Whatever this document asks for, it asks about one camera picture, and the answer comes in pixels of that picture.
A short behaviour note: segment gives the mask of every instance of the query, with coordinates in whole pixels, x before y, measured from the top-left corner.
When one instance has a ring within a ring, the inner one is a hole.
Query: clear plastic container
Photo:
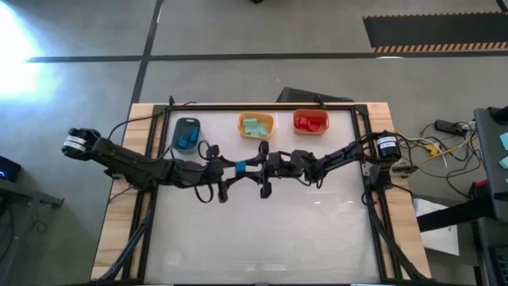
[[[264,125],[264,128],[267,130],[267,136],[252,136],[251,134],[247,134],[244,131],[244,118],[256,118],[258,124]],[[259,112],[248,112],[248,111],[242,112],[238,117],[237,127],[238,132],[240,132],[241,136],[260,140],[268,139],[275,131],[273,117],[271,115],[262,114]]]
[[[296,127],[296,122],[298,122],[298,120],[303,117],[320,118],[323,121],[323,124],[321,124],[319,129],[315,132],[309,131],[307,129],[299,129]],[[328,113],[324,110],[295,110],[293,112],[293,127],[294,132],[298,135],[322,135],[330,127]]]

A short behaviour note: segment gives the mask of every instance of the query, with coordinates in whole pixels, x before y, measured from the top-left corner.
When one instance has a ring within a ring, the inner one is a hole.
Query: concrete floor
[[[63,209],[41,209],[50,229],[31,236],[13,284],[88,280],[111,181],[102,167],[67,159],[60,147],[70,127],[107,134],[124,120],[139,68],[137,62],[15,60],[141,55],[155,2],[0,2],[0,32],[12,43],[0,45],[6,63],[0,67],[0,117],[9,123],[0,127],[0,155],[23,166],[22,184],[65,197]],[[494,0],[267,0],[257,6],[247,0],[166,0],[152,54],[370,52],[361,16],[497,9]],[[505,57],[152,62],[140,101],[166,102],[174,95],[179,102],[273,102],[283,87],[297,87],[389,102],[395,126],[417,136],[438,118],[469,122],[477,107],[505,106],[507,64]],[[121,134],[118,130],[114,140]],[[424,153],[415,156],[425,159]],[[439,160],[426,167],[446,173]],[[482,178],[480,169],[454,183],[465,190]],[[460,200],[443,180],[418,172],[410,186],[420,195]],[[460,232],[461,257],[428,252],[431,269],[438,280],[474,284],[467,266],[475,263],[468,228]]]

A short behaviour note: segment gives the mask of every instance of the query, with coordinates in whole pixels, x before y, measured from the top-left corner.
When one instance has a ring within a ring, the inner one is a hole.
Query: black and orange striped mat
[[[508,49],[508,14],[501,12],[365,16],[374,52]]]

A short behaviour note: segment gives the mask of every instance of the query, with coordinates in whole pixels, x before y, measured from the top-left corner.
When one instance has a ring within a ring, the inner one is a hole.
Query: white label
[[[379,144],[380,149],[385,149],[386,147],[396,147],[397,145],[395,142],[387,142],[387,143],[381,143]]]
[[[378,139],[377,143],[379,145],[379,144],[382,144],[384,142],[396,142],[396,141],[397,141],[397,138],[395,138],[395,136],[391,136],[391,137],[380,138],[380,139]]]
[[[72,142],[72,141],[65,141],[63,143],[64,146],[69,146],[69,147],[72,147],[74,149],[78,149],[78,150],[81,150],[82,152],[85,152],[86,148],[83,146],[83,145],[80,145],[78,143],[75,143],[75,142]]]
[[[87,143],[86,140],[83,140],[79,137],[76,137],[76,136],[67,136],[67,140],[68,141],[73,141],[73,142],[76,142],[76,143],[80,143],[80,144],[85,144]]]

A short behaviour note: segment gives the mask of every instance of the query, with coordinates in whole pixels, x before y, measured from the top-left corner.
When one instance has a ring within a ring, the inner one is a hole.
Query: blue container
[[[171,146],[180,153],[194,153],[198,147],[201,124],[196,118],[180,118],[176,122]]]

